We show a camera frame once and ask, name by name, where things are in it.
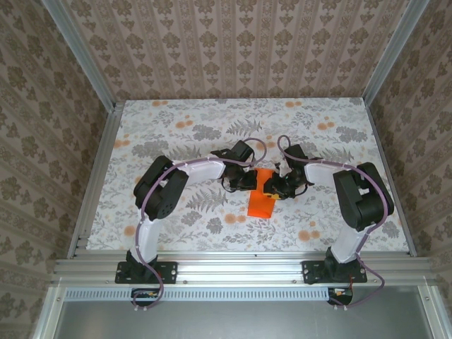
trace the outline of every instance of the patterned wallpaper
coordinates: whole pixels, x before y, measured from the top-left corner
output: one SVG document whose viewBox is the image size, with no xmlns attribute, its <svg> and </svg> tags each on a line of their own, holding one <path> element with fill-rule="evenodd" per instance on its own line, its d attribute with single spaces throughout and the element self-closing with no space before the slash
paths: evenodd
<svg viewBox="0 0 452 339">
<path fill-rule="evenodd" d="M 452 1 L 431 0 L 371 112 L 420 255 L 452 314 Z"/>
<path fill-rule="evenodd" d="M 26 338 L 66 256 L 106 112 L 40 1 L 0 1 L 0 338 Z"/>
<path fill-rule="evenodd" d="M 409 0 L 64 0 L 116 100 L 360 97 Z"/>
</svg>

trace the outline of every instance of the white arm segment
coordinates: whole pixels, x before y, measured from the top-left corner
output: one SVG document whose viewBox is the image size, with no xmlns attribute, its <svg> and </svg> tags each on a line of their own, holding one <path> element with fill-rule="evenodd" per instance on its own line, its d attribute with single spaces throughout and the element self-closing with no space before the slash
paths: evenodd
<svg viewBox="0 0 452 339">
<path fill-rule="evenodd" d="M 304 166 L 304 172 L 308 182 L 333 188 L 335 188 L 333 174 L 343 170 L 346 169 L 318 162 L 312 162 Z M 358 232 L 347 224 L 342 226 L 339 238 L 337 238 L 331 246 L 331 252 L 338 263 L 348 263 L 356 259 L 356 249 L 362 238 L 365 236 L 367 228 Z"/>
<path fill-rule="evenodd" d="M 179 170 L 186 172 L 189 176 L 185 186 L 204 182 L 205 180 L 219 179 L 226 166 L 221 161 L 215 161 L 215 158 L 218 157 L 210 155 L 209 160 L 179 167 Z M 138 220 L 141 220 L 141 210 L 138 210 Z M 150 221 L 148 216 L 145 216 L 145 220 L 140 227 L 140 234 L 138 235 L 138 245 L 140 247 L 140 254 L 146 263 L 150 263 L 157 256 L 157 243 L 161 227 L 161 220 L 155 219 Z M 135 246 L 132 247 L 131 253 L 137 262 L 140 262 Z"/>
</svg>

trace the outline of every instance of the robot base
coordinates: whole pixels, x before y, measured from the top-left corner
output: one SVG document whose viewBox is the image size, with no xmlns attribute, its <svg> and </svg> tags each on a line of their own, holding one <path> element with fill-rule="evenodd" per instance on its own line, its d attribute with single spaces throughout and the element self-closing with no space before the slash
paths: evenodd
<svg viewBox="0 0 452 339">
<path fill-rule="evenodd" d="M 162 278 L 164 284 L 175 284 L 177 280 L 176 261 L 157 261 L 149 263 Z M 137 262 L 130 251 L 127 251 L 126 261 L 118 263 L 116 284 L 158 284 L 157 278 L 145 266 Z"/>
<path fill-rule="evenodd" d="M 316 283 L 367 283 L 366 270 L 358 260 L 338 263 L 329 247 L 324 261 L 303 261 L 303 280 L 305 284 Z"/>
</svg>

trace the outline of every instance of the floral tablecloth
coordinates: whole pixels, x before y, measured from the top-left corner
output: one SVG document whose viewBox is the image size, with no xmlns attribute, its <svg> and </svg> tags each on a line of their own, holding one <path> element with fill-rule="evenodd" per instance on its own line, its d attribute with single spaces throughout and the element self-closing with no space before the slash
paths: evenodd
<svg viewBox="0 0 452 339">
<path fill-rule="evenodd" d="M 282 159 L 279 135 L 300 143 L 309 157 L 373 162 L 384 174 L 360 98 L 139 100 L 125 104 L 88 249 L 129 249 L 137 224 L 133 188 L 153 160 L 189 160 L 231 148 L 250 136 L 263 139 L 260 166 Z M 262 146 L 251 142 L 259 157 Z M 383 180 L 388 187 L 386 174 Z M 218 181 L 185 189 L 165 218 L 159 250 L 324 251 L 344 221 L 335 191 L 312 186 L 296 199 L 277 201 L 271 219 L 247 217 L 249 192 L 226 192 Z M 407 251 L 397 211 L 375 231 L 364 250 Z"/>
</svg>

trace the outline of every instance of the orange block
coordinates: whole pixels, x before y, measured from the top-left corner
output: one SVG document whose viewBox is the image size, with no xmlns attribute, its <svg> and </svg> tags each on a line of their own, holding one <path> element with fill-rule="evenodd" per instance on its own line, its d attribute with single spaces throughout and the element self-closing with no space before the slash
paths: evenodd
<svg viewBox="0 0 452 339">
<path fill-rule="evenodd" d="M 275 199 L 269 198 L 263 194 L 263 185 L 273 174 L 272 169 L 256 168 L 257 171 L 257 189 L 251 191 L 249 196 L 248 216 L 256 218 L 271 218 Z"/>
</svg>

